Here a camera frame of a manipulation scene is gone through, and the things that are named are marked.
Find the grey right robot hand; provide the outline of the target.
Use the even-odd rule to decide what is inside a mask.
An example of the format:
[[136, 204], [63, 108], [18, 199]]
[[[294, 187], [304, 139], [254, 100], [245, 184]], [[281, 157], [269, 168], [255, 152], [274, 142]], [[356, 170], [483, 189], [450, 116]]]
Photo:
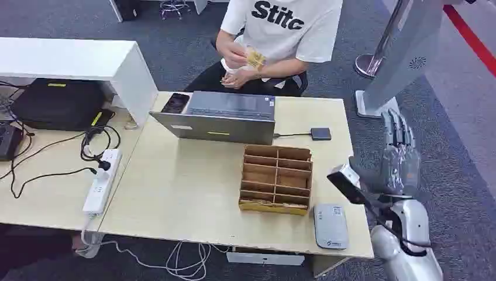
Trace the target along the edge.
[[380, 166], [380, 192], [396, 197], [413, 197], [418, 191], [421, 162], [415, 135], [401, 113], [390, 108], [381, 116], [385, 148]]

